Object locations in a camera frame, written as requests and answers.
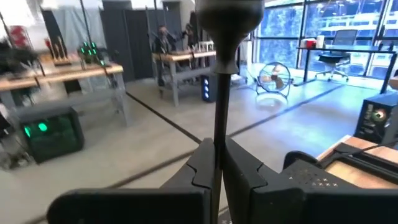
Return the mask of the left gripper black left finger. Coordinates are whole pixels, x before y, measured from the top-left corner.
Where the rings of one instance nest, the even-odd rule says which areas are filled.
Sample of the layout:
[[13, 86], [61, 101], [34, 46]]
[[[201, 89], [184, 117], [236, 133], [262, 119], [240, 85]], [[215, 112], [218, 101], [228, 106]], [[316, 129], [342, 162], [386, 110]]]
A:
[[160, 188], [167, 201], [163, 224], [217, 224], [220, 171], [216, 168], [213, 141], [204, 139], [183, 166]]

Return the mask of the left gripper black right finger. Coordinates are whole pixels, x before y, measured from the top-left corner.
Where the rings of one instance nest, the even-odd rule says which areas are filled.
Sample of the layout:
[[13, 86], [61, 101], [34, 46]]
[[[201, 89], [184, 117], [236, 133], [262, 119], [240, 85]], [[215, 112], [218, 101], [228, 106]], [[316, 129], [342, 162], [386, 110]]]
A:
[[341, 224], [336, 195], [318, 186], [329, 175], [297, 160], [281, 173], [227, 140], [223, 177], [232, 224]]

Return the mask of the black metal candlestick holder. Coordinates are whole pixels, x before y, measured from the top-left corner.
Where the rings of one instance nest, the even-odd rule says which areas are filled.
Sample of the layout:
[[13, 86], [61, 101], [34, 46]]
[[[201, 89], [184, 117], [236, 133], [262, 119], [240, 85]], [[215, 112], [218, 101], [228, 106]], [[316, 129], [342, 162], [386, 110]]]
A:
[[218, 76], [215, 108], [214, 145], [216, 167], [221, 168], [226, 149], [231, 75], [238, 73], [236, 51], [240, 43], [262, 21], [264, 0], [197, 0], [198, 22], [216, 50], [212, 71]]

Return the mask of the computer tower with blue lights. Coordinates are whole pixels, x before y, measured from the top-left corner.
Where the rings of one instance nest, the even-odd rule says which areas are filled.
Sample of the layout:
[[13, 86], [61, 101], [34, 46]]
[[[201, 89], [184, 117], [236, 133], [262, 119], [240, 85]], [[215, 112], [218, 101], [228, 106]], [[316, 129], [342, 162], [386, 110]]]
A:
[[201, 75], [201, 98], [207, 103], [214, 103], [217, 95], [218, 78], [216, 75]]

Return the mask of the round metal floor fan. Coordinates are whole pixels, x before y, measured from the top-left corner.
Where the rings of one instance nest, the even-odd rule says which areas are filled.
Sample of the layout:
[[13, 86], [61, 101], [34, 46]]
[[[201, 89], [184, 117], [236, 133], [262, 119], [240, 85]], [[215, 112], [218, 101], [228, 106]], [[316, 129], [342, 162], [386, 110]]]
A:
[[263, 66], [255, 81], [257, 95], [269, 93], [287, 100], [294, 79], [287, 66], [280, 62], [271, 62]]

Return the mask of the wooden workbench with grey legs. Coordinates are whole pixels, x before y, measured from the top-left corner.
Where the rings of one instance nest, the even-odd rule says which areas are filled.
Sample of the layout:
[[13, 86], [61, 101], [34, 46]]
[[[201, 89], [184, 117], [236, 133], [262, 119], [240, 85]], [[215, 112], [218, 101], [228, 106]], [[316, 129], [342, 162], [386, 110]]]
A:
[[193, 61], [194, 59], [203, 59], [206, 57], [215, 57], [216, 51], [208, 51], [208, 52], [174, 52], [172, 54], [158, 54], [152, 53], [152, 60], [154, 65], [156, 62], [161, 62], [162, 65], [166, 64], [169, 66], [169, 73], [167, 76], [169, 79], [165, 80], [165, 85], [159, 87], [160, 95], [163, 94], [165, 90], [170, 90], [173, 96], [174, 106], [179, 106], [179, 98], [178, 98], [178, 84], [184, 80], [192, 79], [199, 77], [200, 75], [208, 75], [210, 73], [211, 68], [205, 65], [205, 62], [193, 70], [184, 70], [182, 72], [177, 71], [177, 63], [182, 62], [184, 60]]
[[[114, 78], [116, 86], [110, 89], [87, 93], [84, 95], [45, 101], [32, 106], [17, 106], [11, 93], [12, 90], [16, 89], [43, 87], [45, 84], [80, 80], [97, 76]], [[85, 103], [106, 100], [108, 98], [112, 98], [118, 102], [117, 110], [123, 115], [126, 126], [130, 126], [132, 124], [132, 119], [129, 116], [129, 107], [126, 100], [123, 67], [116, 63], [112, 63], [108, 67], [94, 67], [91, 69], [80, 69], [72, 72], [48, 73], [42, 76], [25, 77], [18, 80], [0, 80], [0, 100], [9, 110], [9, 114], [15, 118], [38, 111], [52, 110], [55, 108], [69, 108]]]

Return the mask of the wooden table right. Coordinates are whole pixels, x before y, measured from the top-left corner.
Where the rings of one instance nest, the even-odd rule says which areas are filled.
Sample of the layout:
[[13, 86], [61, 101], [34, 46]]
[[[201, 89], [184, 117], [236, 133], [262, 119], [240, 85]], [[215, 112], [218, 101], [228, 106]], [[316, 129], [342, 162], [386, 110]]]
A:
[[318, 160], [322, 168], [358, 187], [398, 189], [398, 150], [354, 139], [339, 142]]

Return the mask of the person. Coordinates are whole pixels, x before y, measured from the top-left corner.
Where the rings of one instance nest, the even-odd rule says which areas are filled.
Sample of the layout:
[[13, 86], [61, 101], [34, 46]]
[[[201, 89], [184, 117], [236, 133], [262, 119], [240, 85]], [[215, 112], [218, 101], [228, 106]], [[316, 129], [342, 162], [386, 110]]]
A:
[[153, 53], [166, 54], [177, 49], [177, 39], [168, 32], [166, 26], [159, 26], [157, 37], [152, 44]]
[[187, 37], [187, 46], [190, 49], [194, 49], [197, 44], [197, 38], [194, 27], [190, 23], [186, 24], [185, 30], [182, 32], [182, 36]]

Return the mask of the computer tower with rainbow fan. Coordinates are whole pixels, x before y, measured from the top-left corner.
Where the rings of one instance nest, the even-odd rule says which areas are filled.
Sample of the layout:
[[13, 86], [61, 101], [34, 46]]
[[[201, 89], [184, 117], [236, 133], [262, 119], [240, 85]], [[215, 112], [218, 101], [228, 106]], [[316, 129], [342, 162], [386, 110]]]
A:
[[398, 93], [390, 92], [363, 100], [354, 137], [376, 144], [398, 140]]

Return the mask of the black office chair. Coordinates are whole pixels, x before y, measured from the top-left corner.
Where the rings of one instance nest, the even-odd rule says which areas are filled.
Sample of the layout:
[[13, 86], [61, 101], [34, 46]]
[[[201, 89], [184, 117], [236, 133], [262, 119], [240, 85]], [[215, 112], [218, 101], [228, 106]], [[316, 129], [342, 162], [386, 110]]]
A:
[[[357, 33], [358, 30], [356, 29], [338, 30], [336, 31], [332, 45], [354, 45]], [[339, 71], [338, 67], [350, 63], [350, 53], [342, 51], [326, 51], [319, 55], [318, 60], [329, 66], [329, 69], [325, 70], [324, 72], [316, 73], [315, 78], [318, 74], [323, 74], [323, 76], [325, 77], [326, 74], [329, 73], [330, 76], [328, 77], [328, 82], [332, 80], [334, 74], [338, 74], [342, 78], [345, 78], [346, 82], [349, 81], [349, 76], [347, 76], [345, 72]]]

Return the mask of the computer tower with green lights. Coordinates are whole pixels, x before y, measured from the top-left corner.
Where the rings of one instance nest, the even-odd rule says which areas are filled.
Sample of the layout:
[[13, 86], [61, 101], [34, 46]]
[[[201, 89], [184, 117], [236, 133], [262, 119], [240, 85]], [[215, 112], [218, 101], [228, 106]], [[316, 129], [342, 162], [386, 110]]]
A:
[[41, 164], [83, 149], [85, 137], [73, 108], [56, 108], [20, 116], [27, 152]]

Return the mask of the black office desk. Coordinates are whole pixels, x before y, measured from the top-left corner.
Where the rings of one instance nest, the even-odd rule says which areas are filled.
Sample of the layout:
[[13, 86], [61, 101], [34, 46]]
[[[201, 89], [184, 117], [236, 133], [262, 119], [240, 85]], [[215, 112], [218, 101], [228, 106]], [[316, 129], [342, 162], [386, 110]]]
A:
[[310, 60], [310, 52], [311, 51], [333, 51], [333, 52], [360, 52], [360, 53], [368, 53], [368, 54], [391, 54], [392, 57], [390, 59], [390, 64], [387, 68], [387, 72], [384, 76], [384, 81], [380, 90], [380, 94], [383, 94], [387, 90], [387, 86], [389, 84], [389, 80], [391, 78], [392, 70], [398, 58], [398, 51], [394, 49], [390, 49], [389, 47], [377, 47], [377, 46], [370, 46], [370, 45], [326, 45], [324, 48], [306, 48], [306, 47], [297, 47], [300, 50], [307, 51], [307, 58], [305, 61], [305, 68], [304, 68], [304, 75], [303, 81], [297, 86], [304, 85], [310, 82], [315, 81], [315, 79], [308, 80], [308, 66]]

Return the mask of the wooden stand with sticks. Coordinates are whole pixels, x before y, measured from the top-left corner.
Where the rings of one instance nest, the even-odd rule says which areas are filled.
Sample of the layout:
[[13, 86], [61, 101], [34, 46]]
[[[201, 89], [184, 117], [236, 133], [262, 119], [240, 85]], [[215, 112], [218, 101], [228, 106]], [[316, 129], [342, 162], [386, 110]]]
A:
[[67, 54], [63, 40], [60, 36], [57, 37], [56, 42], [52, 42], [49, 38], [46, 38], [44, 42], [50, 51], [51, 61], [56, 67], [72, 64], [72, 61]]

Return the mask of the black arched bracket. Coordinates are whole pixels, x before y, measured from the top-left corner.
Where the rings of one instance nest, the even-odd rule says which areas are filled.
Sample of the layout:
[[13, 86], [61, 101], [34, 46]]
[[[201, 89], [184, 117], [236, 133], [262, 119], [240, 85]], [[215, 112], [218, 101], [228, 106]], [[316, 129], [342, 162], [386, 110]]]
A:
[[319, 164], [319, 161], [314, 158], [313, 156], [302, 152], [302, 151], [290, 151], [288, 152], [285, 157], [284, 157], [284, 163], [283, 163], [283, 170], [288, 168], [290, 165], [292, 165], [295, 161], [301, 160], [305, 161], [309, 164], [315, 165], [318, 168], [321, 168], [322, 166]]

